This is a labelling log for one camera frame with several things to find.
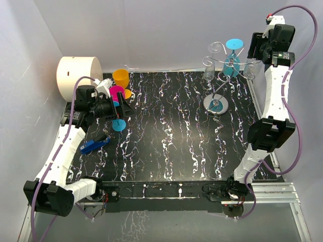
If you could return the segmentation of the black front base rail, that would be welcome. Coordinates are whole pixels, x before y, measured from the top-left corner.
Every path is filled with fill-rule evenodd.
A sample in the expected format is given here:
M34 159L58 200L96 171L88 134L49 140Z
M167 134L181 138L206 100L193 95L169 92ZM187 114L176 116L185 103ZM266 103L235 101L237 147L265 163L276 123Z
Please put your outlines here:
M226 193L225 181L104 181L108 212L207 211L221 213L241 199Z

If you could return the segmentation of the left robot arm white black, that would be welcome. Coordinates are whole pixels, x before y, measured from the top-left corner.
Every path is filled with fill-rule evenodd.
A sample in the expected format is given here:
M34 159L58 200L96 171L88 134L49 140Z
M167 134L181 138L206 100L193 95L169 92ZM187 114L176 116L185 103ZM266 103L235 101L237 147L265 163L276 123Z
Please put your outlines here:
M31 212L66 217L74 204L82 199L101 200L104 188L98 178L86 176L74 183L66 183L70 165L95 119L121 121L133 114L134 109L126 102L122 91L107 95L92 85L75 88L45 165L34 180L24 184L23 192Z

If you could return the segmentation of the yellow plastic wine glass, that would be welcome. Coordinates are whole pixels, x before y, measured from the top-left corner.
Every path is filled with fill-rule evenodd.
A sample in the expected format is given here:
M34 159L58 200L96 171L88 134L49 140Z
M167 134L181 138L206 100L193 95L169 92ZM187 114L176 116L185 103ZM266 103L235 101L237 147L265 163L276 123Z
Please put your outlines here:
M125 98L129 99L132 95L132 92L127 88L129 85L129 72L126 69L118 69L113 72L113 80L116 85L124 88Z

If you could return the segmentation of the blue black clip tool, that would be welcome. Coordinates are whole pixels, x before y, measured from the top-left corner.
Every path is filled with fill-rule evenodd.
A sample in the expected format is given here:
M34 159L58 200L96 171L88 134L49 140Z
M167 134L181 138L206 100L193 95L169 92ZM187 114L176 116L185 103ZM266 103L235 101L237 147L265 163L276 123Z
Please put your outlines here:
M101 148L102 146L105 146L109 142L110 142L110 137L108 137L106 134L98 135L92 140L87 141L85 144L83 144L80 147L80 152L83 155L88 154L93 150L96 150Z

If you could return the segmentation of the blue wine glass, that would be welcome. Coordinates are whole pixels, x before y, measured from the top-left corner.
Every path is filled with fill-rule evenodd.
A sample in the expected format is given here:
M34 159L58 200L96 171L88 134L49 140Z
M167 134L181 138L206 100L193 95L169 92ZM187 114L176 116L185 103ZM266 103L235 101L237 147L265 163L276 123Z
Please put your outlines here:
M241 39L233 38L226 42L226 48L231 51L227 56L224 67L223 74L229 77L236 77L240 70L240 59L238 57L239 53L243 50L244 42Z
M112 128L116 132L121 132L126 128L126 122L123 119L115 119L112 121Z

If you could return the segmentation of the pink plastic wine glass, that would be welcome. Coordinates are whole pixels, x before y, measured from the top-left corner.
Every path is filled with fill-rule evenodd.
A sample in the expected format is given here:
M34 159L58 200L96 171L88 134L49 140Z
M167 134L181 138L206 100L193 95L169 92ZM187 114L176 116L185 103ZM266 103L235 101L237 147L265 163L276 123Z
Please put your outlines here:
M125 89L122 86L119 86L119 85L112 86L109 88L109 91L113 101L118 102L118 96L117 96L118 92L121 92L122 96L125 98Z

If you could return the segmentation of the white cylindrical container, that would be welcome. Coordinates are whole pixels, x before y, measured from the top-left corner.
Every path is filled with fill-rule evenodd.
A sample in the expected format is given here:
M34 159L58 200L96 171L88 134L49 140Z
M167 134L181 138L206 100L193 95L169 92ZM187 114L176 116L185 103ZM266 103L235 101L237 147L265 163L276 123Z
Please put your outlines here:
M65 101L72 101L75 83L83 76L103 80L97 57L64 56L61 58L56 78L59 92Z

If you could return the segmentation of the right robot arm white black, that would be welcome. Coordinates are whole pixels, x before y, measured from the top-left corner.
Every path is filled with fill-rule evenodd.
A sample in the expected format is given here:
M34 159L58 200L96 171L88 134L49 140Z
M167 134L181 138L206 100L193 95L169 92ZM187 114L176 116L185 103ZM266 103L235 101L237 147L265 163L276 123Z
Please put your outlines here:
M265 65L265 105L261 118L248 130L242 161L227 179L225 194L231 200L249 193L261 160L280 148L296 129L284 105L288 94L281 93L283 78L295 62L295 54L288 51L294 34L294 26L282 23L269 25L263 33L253 33L247 57Z

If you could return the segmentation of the blue wine glass front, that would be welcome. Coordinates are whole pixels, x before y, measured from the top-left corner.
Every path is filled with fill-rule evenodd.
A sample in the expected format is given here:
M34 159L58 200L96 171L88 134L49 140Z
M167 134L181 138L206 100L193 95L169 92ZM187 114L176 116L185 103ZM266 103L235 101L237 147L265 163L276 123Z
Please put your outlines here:
M126 128L126 122L123 119L115 119L112 121L112 128L116 132L121 132Z

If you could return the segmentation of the clear glass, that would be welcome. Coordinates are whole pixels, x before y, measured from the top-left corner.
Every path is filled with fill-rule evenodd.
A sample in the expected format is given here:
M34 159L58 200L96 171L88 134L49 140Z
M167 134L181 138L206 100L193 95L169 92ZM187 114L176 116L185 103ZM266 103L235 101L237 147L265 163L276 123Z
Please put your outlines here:
M260 60L248 59L243 71L243 76L249 80L255 79L260 71L261 66L262 62Z
M212 61L207 61L205 64L204 79L206 81L212 81L214 79L215 65Z

